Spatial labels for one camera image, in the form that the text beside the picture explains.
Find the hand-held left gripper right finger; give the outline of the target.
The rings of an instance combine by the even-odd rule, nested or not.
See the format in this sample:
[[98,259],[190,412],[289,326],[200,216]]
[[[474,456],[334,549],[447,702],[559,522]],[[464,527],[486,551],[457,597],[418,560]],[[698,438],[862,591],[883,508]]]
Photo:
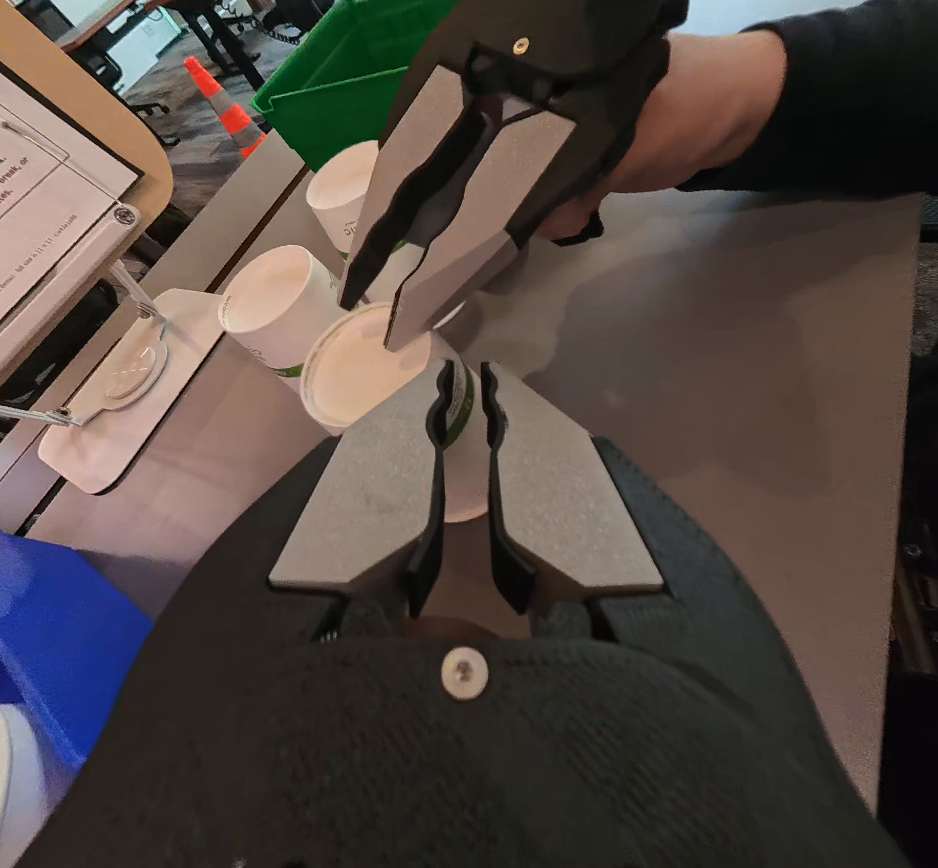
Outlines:
[[518,615],[651,595],[664,579],[592,435],[498,362],[481,366],[490,565]]

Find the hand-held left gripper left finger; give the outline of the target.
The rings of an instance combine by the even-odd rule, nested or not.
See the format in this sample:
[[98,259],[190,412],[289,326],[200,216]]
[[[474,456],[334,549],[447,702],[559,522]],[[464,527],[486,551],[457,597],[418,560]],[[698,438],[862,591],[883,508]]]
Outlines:
[[431,360],[344,431],[269,573],[271,588],[420,616],[442,565],[454,382],[452,360]]

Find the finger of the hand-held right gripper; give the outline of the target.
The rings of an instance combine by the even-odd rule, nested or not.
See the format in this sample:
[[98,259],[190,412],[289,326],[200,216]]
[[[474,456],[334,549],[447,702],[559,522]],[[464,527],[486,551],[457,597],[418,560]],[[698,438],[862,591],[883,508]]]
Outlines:
[[463,77],[437,66],[380,147],[339,290],[354,307],[402,241],[427,249],[452,218],[450,186],[479,142],[485,119]]
[[420,208],[405,241],[424,253],[395,296],[386,349],[427,333],[515,261],[509,223],[574,128],[547,111],[509,122]]

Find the blue plastic bin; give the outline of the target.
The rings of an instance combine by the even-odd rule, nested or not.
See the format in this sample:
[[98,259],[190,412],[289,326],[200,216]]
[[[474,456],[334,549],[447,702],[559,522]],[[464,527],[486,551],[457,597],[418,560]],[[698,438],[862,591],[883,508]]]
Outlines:
[[79,552],[1,534],[1,661],[67,768],[91,754],[153,621]]

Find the person's right forearm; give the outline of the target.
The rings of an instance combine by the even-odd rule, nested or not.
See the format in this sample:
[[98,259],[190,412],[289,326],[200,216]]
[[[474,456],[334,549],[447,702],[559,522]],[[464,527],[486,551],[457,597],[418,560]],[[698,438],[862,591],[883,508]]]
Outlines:
[[892,196],[937,191],[937,0],[867,0],[754,24],[787,65],[746,151],[676,188]]

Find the person's right hand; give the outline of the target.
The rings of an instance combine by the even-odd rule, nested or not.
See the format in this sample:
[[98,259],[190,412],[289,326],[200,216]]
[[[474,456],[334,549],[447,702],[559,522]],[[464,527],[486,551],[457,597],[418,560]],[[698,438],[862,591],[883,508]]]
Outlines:
[[537,230],[539,237],[578,235],[611,194],[667,190],[700,171],[724,168],[767,125],[787,68],[775,32],[673,33],[668,42],[667,74],[643,105],[625,157],[595,187],[558,207]]

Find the green plastic bin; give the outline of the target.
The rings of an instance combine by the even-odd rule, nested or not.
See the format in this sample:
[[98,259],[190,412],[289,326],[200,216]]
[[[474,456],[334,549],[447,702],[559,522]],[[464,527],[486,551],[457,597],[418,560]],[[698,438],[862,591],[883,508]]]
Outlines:
[[381,136],[416,52],[458,0],[338,0],[252,99],[313,171]]

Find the orange traffic cone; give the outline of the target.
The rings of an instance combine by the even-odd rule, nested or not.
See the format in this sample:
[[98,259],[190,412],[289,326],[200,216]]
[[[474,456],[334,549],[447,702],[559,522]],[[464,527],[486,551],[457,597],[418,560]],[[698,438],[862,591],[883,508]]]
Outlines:
[[225,88],[194,57],[184,60],[195,86],[211,105],[219,122],[238,148],[243,159],[263,143],[266,135],[243,107],[235,102]]

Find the wooden board document stand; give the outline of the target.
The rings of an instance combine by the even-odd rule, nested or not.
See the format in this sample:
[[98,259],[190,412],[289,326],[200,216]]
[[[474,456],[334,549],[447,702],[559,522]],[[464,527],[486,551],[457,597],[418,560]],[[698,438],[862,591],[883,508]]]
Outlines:
[[170,202],[171,167],[158,139],[126,105],[2,1],[2,65],[143,176],[81,239],[38,290],[1,323],[6,380],[92,284],[110,274],[136,318],[92,371],[50,410],[2,405],[2,416],[45,427],[39,458],[89,495],[128,471],[223,336],[216,295],[172,288],[148,295],[122,257]]

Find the printed instruction sheet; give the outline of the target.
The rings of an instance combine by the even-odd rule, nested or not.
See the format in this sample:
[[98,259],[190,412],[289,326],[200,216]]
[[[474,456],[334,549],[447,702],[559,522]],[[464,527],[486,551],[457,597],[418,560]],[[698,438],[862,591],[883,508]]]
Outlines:
[[6,65],[1,120],[5,321],[144,173]]

